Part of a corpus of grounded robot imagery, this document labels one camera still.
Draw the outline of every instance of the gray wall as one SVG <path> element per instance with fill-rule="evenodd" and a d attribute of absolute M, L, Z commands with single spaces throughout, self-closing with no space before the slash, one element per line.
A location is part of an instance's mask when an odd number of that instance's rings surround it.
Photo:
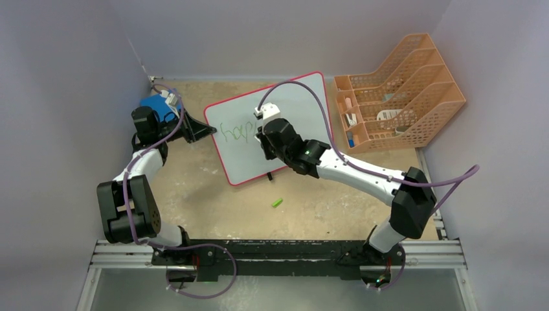
<path fill-rule="evenodd" d="M 432 34 L 468 103 L 427 149 L 481 310 L 549 305 L 549 3 L 452 0 Z"/>
<path fill-rule="evenodd" d="M 0 3 L 0 309 L 74 310 L 148 81 L 107 0 Z"/>
<path fill-rule="evenodd" d="M 450 0 L 111 0 L 149 75 L 185 79 L 367 73 Z"/>

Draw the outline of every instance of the black mounting bracket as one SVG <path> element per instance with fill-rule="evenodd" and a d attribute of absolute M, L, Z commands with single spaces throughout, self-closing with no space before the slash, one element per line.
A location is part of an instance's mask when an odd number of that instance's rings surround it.
<path fill-rule="evenodd" d="M 201 240 L 191 245 L 216 244 L 233 255 L 238 275 L 261 276 L 330 276 L 342 280 L 376 283 L 386 272 L 387 259 L 392 265 L 402 263 L 398 246 L 381 257 L 365 253 L 363 240 Z M 154 266 L 195 265 L 198 258 L 197 281 L 214 282 L 220 275 L 232 275 L 232 262 L 219 248 L 197 248 L 191 251 L 153 253 Z M 361 266 L 380 266 L 379 270 L 362 270 Z"/>

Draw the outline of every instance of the purple cable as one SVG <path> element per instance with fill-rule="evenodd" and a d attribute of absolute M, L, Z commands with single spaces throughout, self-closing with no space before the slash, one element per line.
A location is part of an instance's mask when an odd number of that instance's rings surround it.
<path fill-rule="evenodd" d="M 152 246 L 154 248 L 171 249 L 171 250 L 174 250 L 174 251 L 188 251 L 188 250 L 196 249 L 196 248 L 219 248 L 224 253 L 227 253 L 227 255 L 230 258 L 230 261 L 232 261 L 232 267 L 233 267 L 232 279 L 230 280 L 229 285 L 227 285 L 227 287 L 225 287 L 222 291 L 220 291 L 216 294 L 213 294 L 213 295 L 206 295 L 206 296 L 194 295 L 194 294 L 182 292 L 180 290 L 176 290 L 172 285 L 170 285 L 170 280 L 168 279 L 168 273 L 166 272 L 166 282 L 168 282 L 169 289 L 173 290 L 174 292 L 176 292 L 178 294 L 181 294 L 181 295 L 185 295 L 187 297 L 197 298 L 197 299 L 214 298 L 214 297 L 217 297 L 219 295 L 224 294 L 227 290 L 229 290 L 229 288 L 234 284 L 234 281 L 236 280 L 236 260 L 234 260 L 234 257 L 232 256 L 232 254 L 226 248 L 223 248 L 223 247 L 221 247 L 217 244 L 198 244 L 198 245 L 187 246 L 187 247 L 177 247 L 177 246 L 164 246 L 164 245 L 160 245 L 160 244 L 156 244 L 154 242 L 148 242 L 148 241 L 141 242 L 139 240 L 139 238 L 137 237 L 137 232 L 135 230 L 135 222 L 133 221 L 133 215 L 131 213 L 131 207 L 129 206 L 129 196 L 128 196 L 128 176 L 129 176 L 129 172 L 131 171 L 131 168 L 135 165 L 135 163 L 144 154 L 146 154 L 150 150 L 158 147 L 160 144 L 162 144 L 163 142 L 170 139 L 170 137 L 173 136 L 179 130 L 179 128 L 181 127 L 181 125 L 183 123 L 182 116 L 183 116 L 183 112 L 185 111 L 185 107 L 183 106 L 183 100 L 182 100 L 181 95 L 179 94 L 179 92 L 177 92 L 174 89 L 170 89 L 168 86 L 166 86 L 164 84 L 155 83 L 153 85 L 153 89 L 158 93 L 160 93 L 160 92 L 156 88 L 157 86 L 164 87 L 167 90 L 169 90 L 171 93 L 173 93 L 175 96 L 177 96 L 177 100 L 179 101 L 179 104 L 181 105 L 181 116 L 179 118 L 179 121 L 177 121 L 177 125 L 175 126 L 174 130 L 171 133 L 169 133 L 166 137 L 164 137 L 160 141 L 156 142 L 152 146 L 148 147 L 147 149 L 145 149 L 145 151 L 141 152 L 138 156 L 136 156 L 134 159 L 132 159 L 129 162 L 129 164 L 127 165 L 126 169 L 124 170 L 124 178 L 122 179 L 122 192 L 123 192 L 123 195 L 124 195 L 124 204 L 126 205 L 126 213 L 128 214 L 128 222 L 129 222 L 129 229 L 131 231 L 131 237 L 133 238 L 133 241 L 137 245 L 146 244 L 146 245 Z"/>
<path fill-rule="evenodd" d="M 352 168 L 354 168 L 354 169 L 356 169 L 360 172 L 369 174 L 369 175 L 377 176 L 377 177 L 380 177 L 380 178 L 385 178 L 385 179 L 390 180 L 390 181 L 397 181 L 399 183 L 403 183 L 404 185 L 408 185 L 408 186 L 412 186 L 412 187 L 421 187 L 421 188 L 441 187 L 441 186 L 447 186 L 447 185 L 452 185 L 453 184 L 452 188 L 450 188 L 450 190 L 448 192 L 446 192 L 444 197 L 434 207 L 431 214 L 434 214 L 440 208 L 442 203 L 444 203 L 444 201 L 446 201 L 446 199 L 450 196 L 450 194 L 452 194 L 452 192 L 454 192 L 454 190 L 456 190 L 456 188 L 459 186 L 459 184 L 463 180 L 465 180 L 465 179 L 471 177 L 472 175 L 474 175 L 476 172 L 478 172 L 478 169 L 480 168 L 480 166 L 478 164 L 475 164 L 465 174 L 461 175 L 460 177 L 449 179 L 449 180 L 446 180 L 446 181 L 440 181 L 440 182 L 437 182 L 437 183 L 414 183 L 414 182 L 411 182 L 411 181 L 407 181 L 407 180 L 404 180 L 404 179 L 396 178 L 396 177 L 389 176 L 389 175 L 386 175 L 386 174 L 374 172 L 373 170 L 368 170 L 366 168 L 359 167 L 358 165 L 353 164 L 349 160 L 345 159 L 343 154 L 335 146 L 335 142 L 333 141 L 333 137 L 331 136 L 330 126 L 328 125 L 329 123 L 328 123 L 328 118 L 326 117 L 326 112 L 324 111 L 324 108 L 322 108 L 322 103 L 320 102 L 320 99 L 317 96 L 317 94 L 315 94 L 315 92 L 310 87 L 308 87 L 307 85 L 305 85 L 305 84 L 303 84 L 299 81 L 292 81 L 292 80 L 279 82 L 276 85 L 274 85 L 270 90 L 268 90 L 265 93 L 265 95 L 263 95 L 263 98 L 261 98 L 261 101 L 259 102 L 258 109 L 260 109 L 261 106 L 263 106 L 263 103 L 265 102 L 265 99 L 267 99 L 267 96 L 269 96 L 269 94 L 271 94 L 271 92 L 274 89 L 276 89 L 277 87 L 279 87 L 283 84 L 296 84 L 298 86 L 302 86 L 305 89 L 307 89 L 307 91 L 309 91 L 309 93 L 311 93 L 311 95 L 313 95 L 313 97 L 317 101 L 317 104 L 319 105 L 320 112 L 322 112 L 322 118 L 324 118 L 324 125 L 326 126 L 326 131 L 328 133 L 328 139 L 330 140 L 330 144 L 331 144 L 331 147 L 333 148 L 333 151 L 335 152 L 337 157 L 339 157 L 339 159 L 341 159 L 341 161 L 347 163 L 347 165 L 349 165 L 350 167 L 352 167 Z"/>
<path fill-rule="evenodd" d="M 402 246 L 401 243 L 399 243 L 398 246 L 400 247 L 400 250 L 402 251 L 402 265 L 400 266 L 400 270 L 398 270 L 398 273 L 394 277 L 394 279 L 392 279 L 392 281 L 390 281 L 389 284 L 387 284 L 386 286 L 380 287 L 379 288 L 380 290 L 387 290 L 387 289 L 393 287 L 393 285 L 395 285 L 396 281 L 398 281 L 398 279 L 400 279 L 400 277 L 402 276 L 402 273 L 404 272 L 404 266 L 406 266 L 406 252 L 404 251 L 404 247 Z"/>

